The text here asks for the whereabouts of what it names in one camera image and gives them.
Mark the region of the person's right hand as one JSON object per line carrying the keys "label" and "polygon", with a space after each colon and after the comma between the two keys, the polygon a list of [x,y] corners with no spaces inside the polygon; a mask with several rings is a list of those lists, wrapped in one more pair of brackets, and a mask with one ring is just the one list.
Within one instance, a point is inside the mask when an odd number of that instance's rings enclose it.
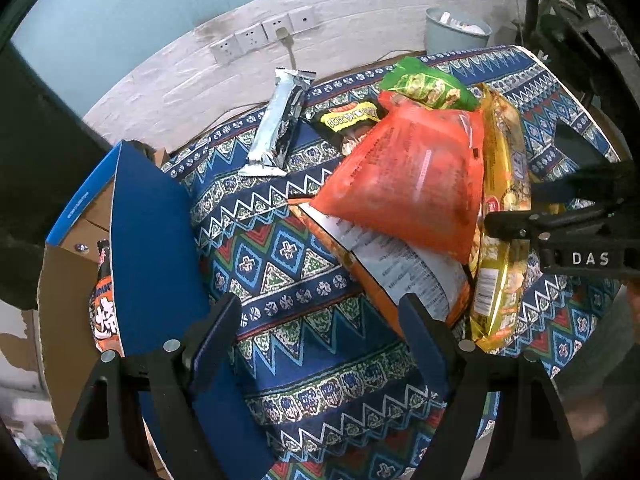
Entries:
{"label": "person's right hand", "polygon": [[624,281],[624,285],[634,329],[634,343],[640,344],[640,284],[638,281]]}

